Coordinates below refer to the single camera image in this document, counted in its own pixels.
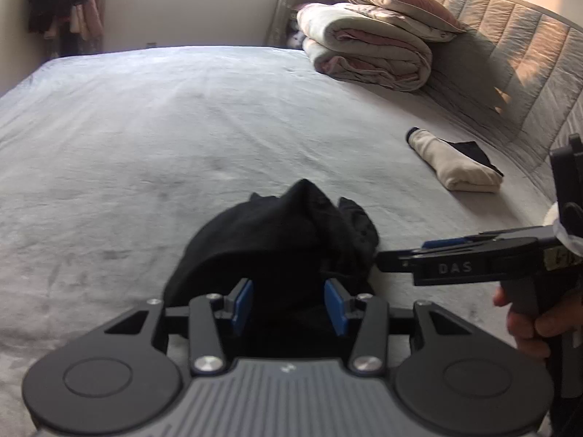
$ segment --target folded comforter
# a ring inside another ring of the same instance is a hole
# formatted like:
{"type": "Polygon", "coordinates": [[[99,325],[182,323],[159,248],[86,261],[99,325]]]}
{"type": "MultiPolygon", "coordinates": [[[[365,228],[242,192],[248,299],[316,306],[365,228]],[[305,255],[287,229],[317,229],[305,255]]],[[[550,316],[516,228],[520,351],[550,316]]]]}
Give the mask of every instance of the folded comforter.
{"type": "Polygon", "coordinates": [[[322,74],[400,91],[429,78],[429,47],[404,29],[321,3],[302,8],[297,21],[307,36],[304,51],[322,74]]]}

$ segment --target label sticker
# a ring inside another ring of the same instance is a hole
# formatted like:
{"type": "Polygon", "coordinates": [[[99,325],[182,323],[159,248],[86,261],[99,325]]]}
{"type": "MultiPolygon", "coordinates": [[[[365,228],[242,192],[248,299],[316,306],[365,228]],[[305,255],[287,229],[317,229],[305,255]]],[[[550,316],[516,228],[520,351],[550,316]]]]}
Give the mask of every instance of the label sticker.
{"type": "Polygon", "coordinates": [[[583,264],[583,257],[574,255],[564,246],[553,246],[544,250],[544,267],[547,271],[583,264]]]}

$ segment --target folded beige towel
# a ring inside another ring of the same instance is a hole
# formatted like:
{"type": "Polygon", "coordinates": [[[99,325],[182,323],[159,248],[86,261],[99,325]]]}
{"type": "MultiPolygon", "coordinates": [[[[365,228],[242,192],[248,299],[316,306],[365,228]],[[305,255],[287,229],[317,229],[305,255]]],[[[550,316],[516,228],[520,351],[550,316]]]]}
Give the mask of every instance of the folded beige towel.
{"type": "Polygon", "coordinates": [[[416,130],[409,144],[433,169],[448,190],[498,192],[502,176],[483,164],[460,153],[429,131],[416,130]]]}

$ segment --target gray bed sheet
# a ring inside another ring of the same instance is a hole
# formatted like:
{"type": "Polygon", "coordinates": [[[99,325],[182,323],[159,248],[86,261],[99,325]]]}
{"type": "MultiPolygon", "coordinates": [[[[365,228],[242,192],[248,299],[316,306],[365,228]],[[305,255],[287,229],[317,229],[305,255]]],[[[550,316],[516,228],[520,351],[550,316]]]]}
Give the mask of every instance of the gray bed sheet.
{"type": "MultiPolygon", "coordinates": [[[[549,200],[512,161],[483,142],[502,190],[450,193],[404,141],[412,126],[472,139],[427,96],[333,80],[300,51],[45,64],[0,98],[0,435],[33,430],[20,398],[30,364],[159,296],[190,237],[253,191],[311,179],[363,205],[382,248],[540,223],[549,200]]],[[[493,285],[414,289],[378,272],[371,282],[395,306],[429,298],[508,338],[493,285]]]]}

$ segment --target finger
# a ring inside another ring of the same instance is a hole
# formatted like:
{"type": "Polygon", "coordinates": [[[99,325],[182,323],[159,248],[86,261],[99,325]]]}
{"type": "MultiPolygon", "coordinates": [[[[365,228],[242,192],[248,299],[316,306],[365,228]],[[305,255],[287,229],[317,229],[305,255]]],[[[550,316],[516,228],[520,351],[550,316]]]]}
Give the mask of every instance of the finger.
{"type": "Polygon", "coordinates": [[[516,347],[530,357],[543,359],[550,356],[549,346],[542,340],[526,340],[524,338],[515,338],[516,347]]]}
{"type": "Polygon", "coordinates": [[[500,286],[496,288],[492,302],[494,302],[496,307],[504,307],[510,303],[508,297],[506,297],[506,294],[504,293],[504,290],[500,286]]]}
{"type": "Polygon", "coordinates": [[[536,331],[542,337],[561,335],[580,325],[583,325],[583,305],[579,291],[569,294],[535,322],[536,331]]]}
{"type": "Polygon", "coordinates": [[[506,316],[508,333],[517,338],[532,338],[535,336],[535,327],[526,315],[508,311],[506,316]]]}

